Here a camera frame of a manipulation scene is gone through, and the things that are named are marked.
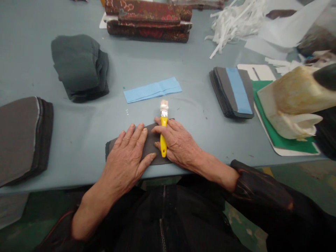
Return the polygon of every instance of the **blue tape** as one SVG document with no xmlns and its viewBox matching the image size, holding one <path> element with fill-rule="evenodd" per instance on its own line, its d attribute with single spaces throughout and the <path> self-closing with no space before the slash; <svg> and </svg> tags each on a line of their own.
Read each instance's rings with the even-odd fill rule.
<svg viewBox="0 0 336 252">
<path fill-rule="evenodd" d="M 173 77 L 147 86 L 124 91 L 124 95 L 127 103 L 133 103 L 179 92 L 182 92 L 182 89 L 179 82 Z"/>
<path fill-rule="evenodd" d="M 231 83 L 234 99 L 236 100 L 238 107 L 238 112 L 242 114 L 253 114 L 238 69 L 226 68 L 226 72 Z"/>
</svg>

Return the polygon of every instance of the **floor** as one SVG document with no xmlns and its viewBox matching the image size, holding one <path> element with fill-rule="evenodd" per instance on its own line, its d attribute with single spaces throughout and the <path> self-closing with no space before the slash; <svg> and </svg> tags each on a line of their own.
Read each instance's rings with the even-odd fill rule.
<svg viewBox="0 0 336 252">
<path fill-rule="evenodd" d="M 336 216 L 336 162 L 320 161 L 272 168 L 263 172 L 306 194 L 322 209 Z M 160 184 L 175 183 L 179 178 L 145 181 L 149 190 Z M 71 206 L 73 194 L 63 190 L 31 193 L 22 218 L 0 230 L 0 251 L 32 251 L 41 242 L 58 218 Z M 240 241 L 255 252 L 267 251 L 267 234 L 227 204 L 225 214 Z"/>
</svg>

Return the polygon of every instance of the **green mat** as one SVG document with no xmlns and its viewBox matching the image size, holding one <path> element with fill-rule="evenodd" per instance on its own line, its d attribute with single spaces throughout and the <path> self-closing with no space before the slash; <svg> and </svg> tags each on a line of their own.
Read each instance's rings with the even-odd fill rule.
<svg viewBox="0 0 336 252">
<path fill-rule="evenodd" d="M 254 95 L 254 101 L 258 107 L 260 116 L 262 120 L 264 121 L 264 125 L 267 129 L 267 132 L 269 134 L 269 137 L 272 140 L 272 143 L 275 147 L 291 150 L 291 151 L 300 151 L 300 152 L 308 152 L 308 153 L 318 153 L 316 148 L 313 146 L 314 138 L 309 137 L 306 138 L 307 142 L 297 141 L 295 139 L 286 139 L 280 136 L 276 130 L 273 128 L 269 120 L 266 118 L 266 115 L 264 113 L 264 110 L 261 106 L 259 97 L 257 95 L 257 92 L 262 89 L 263 87 L 266 87 L 268 84 L 272 83 L 272 80 L 259 80 L 259 81 L 252 81 L 253 85 L 253 95 Z"/>
</svg>

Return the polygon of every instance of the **sleeve cuff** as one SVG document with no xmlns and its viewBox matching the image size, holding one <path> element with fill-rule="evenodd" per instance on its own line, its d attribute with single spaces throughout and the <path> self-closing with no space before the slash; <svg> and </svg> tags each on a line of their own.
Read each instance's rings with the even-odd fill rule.
<svg viewBox="0 0 336 252">
<path fill-rule="evenodd" d="M 80 252 L 84 249 L 84 242 L 77 241 L 71 236 L 71 223 L 76 210 L 64 214 L 54 225 L 49 234 L 35 248 L 35 252 L 64 251 Z"/>
<path fill-rule="evenodd" d="M 234 198 L 275 209 L 288 210 L 293 206 L 291 195 L 272 176 L 237 160 L 233 160 L 230 166 L 240 174 L 232 193 Z"/>
</svg>

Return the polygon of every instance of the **black jacket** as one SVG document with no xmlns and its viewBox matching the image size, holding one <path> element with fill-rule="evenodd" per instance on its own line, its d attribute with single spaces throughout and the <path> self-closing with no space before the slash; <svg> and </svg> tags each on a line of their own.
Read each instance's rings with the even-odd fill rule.
<svg viewBox="0 0 336 252">
<path fill-rule="evenodd" d="M 237 160 L 231 167 L 240 173 L 232 194 L 197 175 L 149 192 L 134 188 L 88 243 L 71 238 L 73 210 L 36 251 L 249 251 L 223 214 L 224 199 L 268 233 L 268 252 L 333 251 L 336 217 L 267 174 Z"/>
</svg>

